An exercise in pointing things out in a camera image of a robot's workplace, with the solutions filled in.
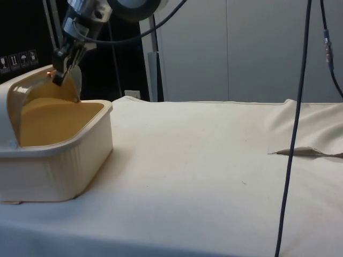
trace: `white table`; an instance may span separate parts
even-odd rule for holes
[[[114,151],[87,191],[0,206],[0,256],[273,256],[287,157],[280,105],[114,102]],[[342,256],[343,165],[295,157],[282,256]]]

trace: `black panel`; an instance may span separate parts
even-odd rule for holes
[[[57,1],[59,18],[63,21],[68,4]],[[115,15],[110,18],[113,40],[123,40],[139,35],[139,23],[127,22]],[[108,26],[104,25],[99,40],[110,40]],[[83,74],[81,99],[104,99],[113,101],[120,97],[118,80],[121,91],[139,90],[141,99],[149,101],[149,93],[144,64],[141,40],[124,46],[116,46],[116,74],[113,50],[111,46],[97,45],[96,49],[85,54],[79,66]]]
[[[19,59],[30,50],[36,52],[32,62],[23,62],[11,72],[0,74],[0,83],[51,64],[53,45],[43,1],[0,0],[0,18],[0,68],[3,67],[1,57],[15,55]]]

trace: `plastic tub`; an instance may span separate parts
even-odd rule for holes
[[[84,191],[113,148],[112,103],[80,102],[72,80],[69,88],[55,88],[46,80],[49,70],[0,85],[1,202],[72,199]]]

